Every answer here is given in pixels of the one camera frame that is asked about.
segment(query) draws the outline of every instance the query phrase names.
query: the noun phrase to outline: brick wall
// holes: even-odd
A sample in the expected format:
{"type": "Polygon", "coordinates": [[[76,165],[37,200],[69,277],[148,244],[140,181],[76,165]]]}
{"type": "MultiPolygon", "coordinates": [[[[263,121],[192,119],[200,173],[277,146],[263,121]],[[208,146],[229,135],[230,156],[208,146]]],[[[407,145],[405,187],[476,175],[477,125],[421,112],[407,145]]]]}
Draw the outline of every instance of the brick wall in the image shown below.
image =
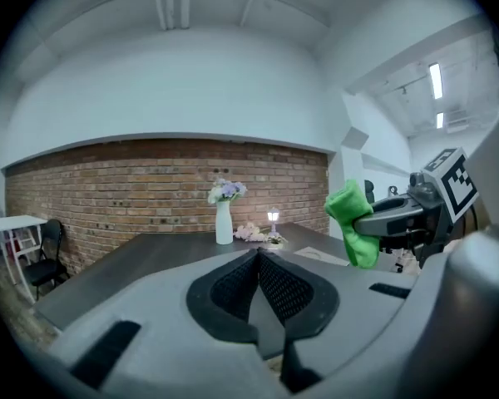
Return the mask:
{"type": "Polygon", "coordinates": [[[14,165],[6,173],[7,214],[56,218],[65,227],[63,262],[77,273],[141,232],[215,229],[207,204],[219,176],[248,187],[231,205],[235,227],[281,222],[329,232],[324,213],[327,156],[216,140],[129,140],[89,145],[14,165]]]}

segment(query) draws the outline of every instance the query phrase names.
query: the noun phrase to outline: dark gray table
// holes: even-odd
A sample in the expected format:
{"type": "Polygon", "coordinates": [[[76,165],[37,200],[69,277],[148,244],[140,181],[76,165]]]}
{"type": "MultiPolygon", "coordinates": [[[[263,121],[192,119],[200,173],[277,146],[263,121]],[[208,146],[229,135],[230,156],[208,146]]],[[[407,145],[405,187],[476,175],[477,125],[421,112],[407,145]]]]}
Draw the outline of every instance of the dark gray table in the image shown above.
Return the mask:
{"type": "MultiPolygon", "coordinates": [[[[284,250],[295,252],[313,247],[348,260],[340,239],[292,223],[278,225],[278,231],[288,240],[284,250]]],[[[232,244],[218,245],[213,232],[140,234],[51,291],[34,308],[54,327],[63,330],[97,304],[146,275],[259,246],[262,243],[238,239],[232,244]]],[[[383,253],[379,256],[377,269],[388,270],[393,266],[393,261],[384,256],[383,253]]]]}

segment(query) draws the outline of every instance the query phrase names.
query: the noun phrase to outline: black mesh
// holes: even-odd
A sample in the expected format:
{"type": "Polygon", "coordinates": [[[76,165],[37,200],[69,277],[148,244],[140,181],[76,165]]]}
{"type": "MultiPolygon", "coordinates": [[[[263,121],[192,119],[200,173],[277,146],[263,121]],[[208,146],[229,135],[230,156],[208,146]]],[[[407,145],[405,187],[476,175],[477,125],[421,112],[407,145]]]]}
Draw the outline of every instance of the black mesh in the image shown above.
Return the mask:
{"type": "Polygon", "coordinates": [[[215,282],[210,291],[211,300],[227,313],[248,322],[258,272],[258,259],[248,260],[215,282]]]}
{"type": "Polygon", "coordinates": [[[303,310],[313,299],[314,290],[303,279],[260,255],[259,284],[278,320],[285,321],[303,310]]]}

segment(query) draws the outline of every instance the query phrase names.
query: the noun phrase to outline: wooden floor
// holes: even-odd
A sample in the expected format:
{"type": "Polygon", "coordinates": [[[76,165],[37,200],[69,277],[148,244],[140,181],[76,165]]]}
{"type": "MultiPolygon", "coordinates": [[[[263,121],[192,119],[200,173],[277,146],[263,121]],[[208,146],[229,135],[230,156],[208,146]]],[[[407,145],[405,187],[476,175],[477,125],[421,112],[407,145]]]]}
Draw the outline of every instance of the wooden floor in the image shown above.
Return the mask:
{"type": "MultiPolygon", "coordinates": [[[[42,290],[47,292],[50,287],[51,285],[48,285],[48,288],[42,290]]],[[[47,350],[57,336],[49,323],[35,315],[21,287],[12,285],[1,254],[0,313],[12,335],[19,341],[30,342],[42,350],[47,350]]]]}

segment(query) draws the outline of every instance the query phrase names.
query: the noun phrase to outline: ceiling light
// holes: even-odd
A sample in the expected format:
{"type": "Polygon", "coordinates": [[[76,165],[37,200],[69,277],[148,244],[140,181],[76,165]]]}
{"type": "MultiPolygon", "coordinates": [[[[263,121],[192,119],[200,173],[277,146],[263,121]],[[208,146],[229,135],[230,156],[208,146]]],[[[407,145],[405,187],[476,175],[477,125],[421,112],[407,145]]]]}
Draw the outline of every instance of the ceiling light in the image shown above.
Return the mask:
{"type": "Polygon", "coordinates": [[[436,128],[441,129],[443,127],[443,112],[436,114],[436,128]]]}
{"type": "Polygon", "coordinates": [[[440,99],[443,96],[442,91],[442,74],[440,73],[440,65],[437,63],[429,67],[432,79],[432,89],[434,90],[434,99],[440,99]]]}

